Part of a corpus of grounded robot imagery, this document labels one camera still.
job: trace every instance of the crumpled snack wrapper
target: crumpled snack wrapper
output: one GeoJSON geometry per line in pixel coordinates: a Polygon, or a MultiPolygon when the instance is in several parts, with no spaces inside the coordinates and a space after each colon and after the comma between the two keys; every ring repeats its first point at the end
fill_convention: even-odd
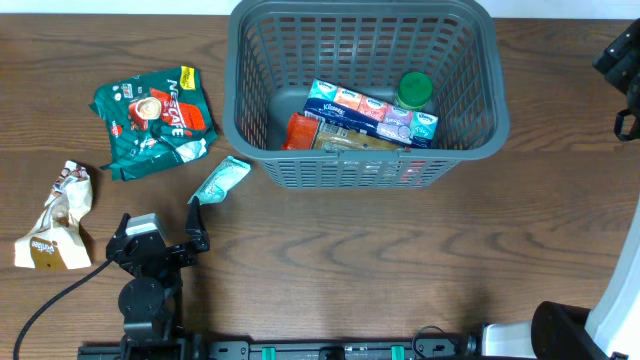
{"type": "Polygon", "coordinates": [[[91,210],[92,201],[87,169],[67,161],[36,225],[16,240],[15,266],[45,270],[91,266],[79,231],[80,219],[91,210]]]}

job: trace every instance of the nescafe coffee bag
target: nescafe coffee bag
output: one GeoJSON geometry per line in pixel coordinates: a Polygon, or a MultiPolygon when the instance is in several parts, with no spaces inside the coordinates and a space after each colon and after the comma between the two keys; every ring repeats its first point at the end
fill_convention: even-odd
{"type": "Polygon", "coordinates": [[[200,87],[188,66],[101,86],[89,107],[105,122],[113,180],[139,179],[207,154],[218,137],[200,87]]]}

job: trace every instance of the wood grain surface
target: wood grain surface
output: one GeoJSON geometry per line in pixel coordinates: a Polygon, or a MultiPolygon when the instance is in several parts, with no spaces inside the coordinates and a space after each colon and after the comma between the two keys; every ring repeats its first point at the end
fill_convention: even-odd
{"type": "MultiPolygon", "coordinates": [[[[640,143],[612,134],[625,98],[591,68],[628,22],[497,20],[512,130],[504,150],[421,190],[291,191],[254,170],[203,216],[212,248],[183,271],[185,319],[207,334],[267,339],[409,337],[435,324],[530,319],[552,300],[593,307],[626,237],[640,188],[640,143]]],[[[190,64],[216,122],[227,18],[0,16],[0,358],[48,299],[91,269],[13,267],[13,242],[42,210],[67,159],[94,168],[83,218],[94,267],[123,214],[156,212],[186,240],[186,202],[236,154],[222,136],[205,159],[130,183],[110,161],[87,104],[101,84],[190,64]]],[[[112,265],[47,311],[25,359],[71,359],[123,335],[112,265]]]]}

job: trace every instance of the tissue box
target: tissue box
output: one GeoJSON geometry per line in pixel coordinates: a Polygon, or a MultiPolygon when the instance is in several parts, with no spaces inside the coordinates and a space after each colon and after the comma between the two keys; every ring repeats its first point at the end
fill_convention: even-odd
{"type": "Polygon", "coordinates": [[[401,109],[316,79],[304,115],[361,134],[415,148],[429,148],[438,118],[401,109]]]}

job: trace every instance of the red logo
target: red logo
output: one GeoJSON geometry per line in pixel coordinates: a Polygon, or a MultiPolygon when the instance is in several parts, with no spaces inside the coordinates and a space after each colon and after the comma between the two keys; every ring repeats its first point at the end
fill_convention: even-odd
{"type": "Polygon", "coordinates": [[[111,134],[115,137],[122,135],[122,126],[116,125],[115,121],[111,122],[111,134]]]}

